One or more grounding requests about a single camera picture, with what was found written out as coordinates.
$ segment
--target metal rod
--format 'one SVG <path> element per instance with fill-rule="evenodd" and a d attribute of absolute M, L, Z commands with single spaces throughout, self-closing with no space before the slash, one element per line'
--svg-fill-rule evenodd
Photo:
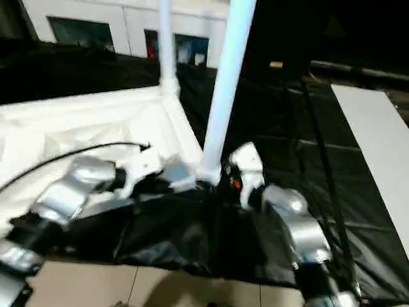
<path fill-rule="evenodd" d="M 220 180 L 220 159 L 255 7 L 256 0 L 231 0 L 230 2 L 226 37 L 216 77 L 204 154 L 197 171 L 199 178 L 214 185 Z"/>

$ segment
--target white fabric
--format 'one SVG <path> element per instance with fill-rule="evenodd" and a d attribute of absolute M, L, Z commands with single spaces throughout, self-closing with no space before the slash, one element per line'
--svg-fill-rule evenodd
<path fill-rule="evenodd" d="M 385 93 L 332 89 L 409 257 L 409 129 Z"/>
<path fill-rule="evenodd" d="M 145 88 L 0 107 L 0 187 L 39 162 L 110 142 L 150 144 L 161 161 L 178 155 L 194 167 L 201 149 L 174 100 L 158 88 Z M 139 147 L 112 146 L 86 154 L 121 165 L 135 158 Z M 0 194 L 0 236 L 9 229 L 7 220 L 23 214 L 72 159 L 47 165 Z"/>

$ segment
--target white table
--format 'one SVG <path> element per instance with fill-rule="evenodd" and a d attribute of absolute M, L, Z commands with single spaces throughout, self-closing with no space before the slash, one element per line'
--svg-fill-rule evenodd
<path fill-rule="evenodd" d="M 409 129 L 385 93 L 332 89 L 409 258 Z"/>

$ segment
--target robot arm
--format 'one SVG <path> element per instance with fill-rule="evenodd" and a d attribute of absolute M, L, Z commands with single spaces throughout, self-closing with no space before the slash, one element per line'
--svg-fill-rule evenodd
<path fill-rule="evenodd" d="M 280 217 L 305 306 L 359 306 L 355 296 L 333 274 L 332 252 L 327 239 L 299 192 L 269 185 L 262 194 L 261 211 Z"/>
<path fill-rule="evenodd" d="M 281 221 L 305 306 L 359 305 L 348 286 L 334 274 L 330 246 L 320 224 L 309 213 L 307 200 L 295 190 L 264 185 L 263 165 L 252 143 L 244 144 L 230 155 L 224 175 L 224 181 L 235 190 L 244 210 L 260 211 Z"/>
<path fill-rule="evenodd" d="M 125 171 L 96 157 L 74 159 L 66 174 L 44 190 L 27 214 L 12 220 L 12 230 L 0 240 L 0 307 L 25 306 L 32 293 L 25 278 L 42 268 L 50 248 L 60 241 L 92 194 L 134 185 L 148 173 L 160 171 L 158 159 L 155 162 L 141 159 Z"/>

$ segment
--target black cloth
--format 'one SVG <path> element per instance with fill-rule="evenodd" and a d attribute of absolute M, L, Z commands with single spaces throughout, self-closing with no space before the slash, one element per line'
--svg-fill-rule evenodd
<path fill-rule="evenodd" d="M 3 104 L 158 84 L 158 65 L 149 60 L 42 43 L 0 44 Z M 215 71 L 180 66 L 178 78 L 182 106 L 203 145 Z M 246 141 L 255 143 L 267 182 L 307 198 L 340 274 L 359 285 L 361 298 L 409 303 L 408 259 L 329 85 L 242 76 L 224 156 Z M 56 254 L 65 260 L 295 287 L 277 221 L 241 212 L 205 190 L 76 221 L 62 245 Z"/>

